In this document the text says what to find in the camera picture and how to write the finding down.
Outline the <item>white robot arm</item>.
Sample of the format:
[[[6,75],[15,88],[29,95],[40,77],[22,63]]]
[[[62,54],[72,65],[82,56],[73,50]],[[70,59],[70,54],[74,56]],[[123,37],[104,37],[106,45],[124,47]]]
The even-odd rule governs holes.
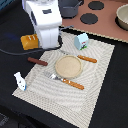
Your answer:
[[[62,24],[58,0],[22,0],[22,6],[30,17],[40,46],[43,49],[56,47]]]

